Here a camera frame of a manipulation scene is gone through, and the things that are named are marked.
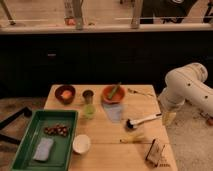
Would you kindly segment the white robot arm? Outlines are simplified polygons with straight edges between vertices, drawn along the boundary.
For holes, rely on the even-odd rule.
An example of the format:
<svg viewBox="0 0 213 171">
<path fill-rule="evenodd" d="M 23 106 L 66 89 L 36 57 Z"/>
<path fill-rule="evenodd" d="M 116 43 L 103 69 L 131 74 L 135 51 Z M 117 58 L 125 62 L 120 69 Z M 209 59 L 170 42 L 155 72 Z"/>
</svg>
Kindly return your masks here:
<svg viewBox="0 0 213 171">
<path fill-rule="evenodd" d="M 190 101 L 213 121 L 213 88 L 205 84 L 208 71 L 201 63 L 190 63 L 169 71 L 165 76 L 166 87 L 158 96 L 162 107 L 162 123 L 170 125 L 176 112 Z"/>
</svg>

